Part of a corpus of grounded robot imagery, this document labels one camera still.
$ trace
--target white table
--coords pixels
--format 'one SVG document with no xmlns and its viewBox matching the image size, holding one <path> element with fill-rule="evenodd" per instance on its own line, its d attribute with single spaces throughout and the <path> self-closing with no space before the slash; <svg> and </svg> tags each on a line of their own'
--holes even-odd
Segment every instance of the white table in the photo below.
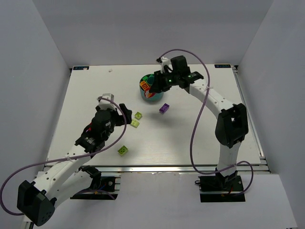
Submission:
<svg viewBox="0 0 305 229">
<path fill-rule="evenodd" d="M 200 203 L 198 175 L 123 174 L 112 200 L 67 200 L 41 229 L 285 229 L 296 227 L 278 175 L 255 175 L 246 202 Z M 250 175 L 242 175 L 244 185 Z"/>
<path fill-rule="evenodd" d="M 231 68 L 207 65 L 211 86 L 226 99 L 236 104 L 242 99 Z M 190 65 L 191 71 L 206 73 L 201 65 Z M 125 103 L 132 113 L 140 112 L 143 118 L 138 128 L 128 125 L 125 136 L 113 148 L 96 155 L 88 165 L 95 166 L 146 166 L 190 165 L 189 143 L 195 120 L 202 103 L 179 87 L 173 87 L 155 104 L 145 102 L 140 96 L 139 80 L 160 69 L 159 65 L 90 66 L 88 70 L 71 73 L 68 90 L 49 150 L 48 159 L 63 157 L 84 127 L 91 122 L 98 104 L 96 98 L 103 93 L 114 94 L 115 102 Z M 169 110 L 161 115 L 159 108 L 167 103 Z M 215 165 L 219 157 L 219 142 L 214 130 L 216 119 L 205 109 L 197 127 L 193 156 L 196 164 Z M 116 127 L 106 145 L 122 132 Z M 120 157 L 117 150 L 125 145 L 129 152 Z M 259 164 L 259 149 L 249 128 L 238 155 L 238 161 Z"/>
</svg>

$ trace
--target yellow-green block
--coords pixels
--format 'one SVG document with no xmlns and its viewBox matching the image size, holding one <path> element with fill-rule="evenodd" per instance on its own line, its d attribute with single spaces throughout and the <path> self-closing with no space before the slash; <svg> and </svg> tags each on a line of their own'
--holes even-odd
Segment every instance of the yellow-green block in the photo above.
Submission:
<svg viewBox="0 0 305 229">
<path fill-rule="evenodd" d="M 126 153 L 128 152 L 128 149 L 127 149 L 126 146 L 122 146 L 122 147 L 118 150 L 118 152 L 119 152 L 119 155 L 120 155 L 120 156 L 123 156 L 124 154 L 126 154 Z"/>
<path fill-rule="evenodd" d="M 142 118 L 142 114 L 140 112 L 135 113 L 134 117 L 138 120 Z"/>
<path fill-rule="evenodd" d="M 140 125 L 140 123 L 135 120 L 135 119 L 132 119 L 132 123 L 130 123 L 131 126 L 135 127 L 135 128 L 138 128 L 138 126 Z"/>
</svg>

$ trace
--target purple block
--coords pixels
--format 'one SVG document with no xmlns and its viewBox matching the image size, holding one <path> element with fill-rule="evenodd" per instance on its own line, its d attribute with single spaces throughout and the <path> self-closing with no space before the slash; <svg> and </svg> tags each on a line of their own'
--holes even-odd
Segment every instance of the purple block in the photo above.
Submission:
<svg viewBox="0 0 305 229">
<path fill-rule="evenodd" d="M 169 108 L 170 106 L 168 105 L 168 104 L 164 104 L 161 108 L 160 108 L 160 113 L 161 114 L 164 114 L 167 110 L 168 110 L 168 108 Z"/>
</svg>

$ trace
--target toy in bowl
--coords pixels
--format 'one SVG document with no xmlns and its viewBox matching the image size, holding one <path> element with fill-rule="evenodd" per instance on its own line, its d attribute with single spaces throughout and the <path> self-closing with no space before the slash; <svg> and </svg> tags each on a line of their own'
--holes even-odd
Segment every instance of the toy in bowl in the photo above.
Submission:
<svg viewBox="0 0 305 229">
<path fill-rule="evenodd" d="M 154 82 L 154 74 L 148 74 L 140 80 L 140 93 L 144 100 L 146 101 L 159 101 L 163 97 L 163 93 L 150 93 L 149 89 Z"/>
</svg>

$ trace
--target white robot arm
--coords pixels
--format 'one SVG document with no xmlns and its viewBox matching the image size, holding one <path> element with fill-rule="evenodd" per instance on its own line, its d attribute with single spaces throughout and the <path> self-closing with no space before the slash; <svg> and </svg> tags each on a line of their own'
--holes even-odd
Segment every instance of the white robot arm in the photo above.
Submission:
<svg viewBox="0 0 305 229">
<path fill-rule="evenodd" d="M 166 92 L 172 86 L 178 85 L 201 102 L 204 101 L 207 81 L 200 73 L 190 71 L 184 56 L 174 57 L 170 61 L 162 57 L 157 59 L 157 62 L 161 64 L 161 70 L 154 73 L 151 93 Z M 218 183 L 224 188 L 237 176 L 238 150 L 249 131 L 246 107 L 243 104 L 233 104 L 213 88 L 209 88 L 206 106 L 217 119 L 215 135 L 220 143 L 220 156 L 216 171 L 234 165 L 216 174 Z"/>
<path fill-rule="evenodd" d="M 113 101 L 112 94 L 103 94 L 102 98 Z M 82 166 L 91 160 L 92 153 L 105 146 L 114 127 L 123 125 L 124 119 L 110 102 L 100 97 L 98 100 L 95 117 L 65 155 L 67 159 L 56 163 L 31 183 L 25 180 L 19 186 L 17 208 L 36 226 L 45 224 L 57 206 L 79 191 L 97 190 L 103 186 L 101 173 L 96 168 Z M 124 104 L 120 104 L 120 109 L 130 124 L 132 112 Z"/>
</svg>

